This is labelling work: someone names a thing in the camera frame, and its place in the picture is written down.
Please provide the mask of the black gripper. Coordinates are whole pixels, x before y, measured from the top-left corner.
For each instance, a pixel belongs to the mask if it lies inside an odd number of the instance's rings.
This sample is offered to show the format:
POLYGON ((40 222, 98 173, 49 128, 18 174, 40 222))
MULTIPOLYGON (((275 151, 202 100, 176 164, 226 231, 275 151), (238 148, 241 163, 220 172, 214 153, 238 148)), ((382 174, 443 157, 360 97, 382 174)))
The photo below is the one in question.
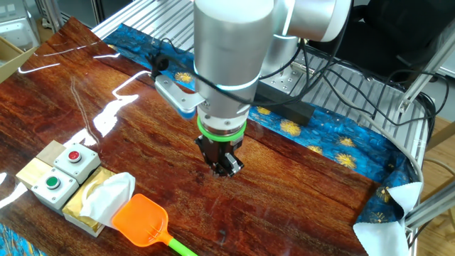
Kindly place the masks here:
POLYGON ((216 177, 234 176, 242 170, 244 164, 235 156, 242 142, 243 136, 229 142, 217 142, 206 136, 195 139, 205 162, 210 165, 212 175, 216 177))

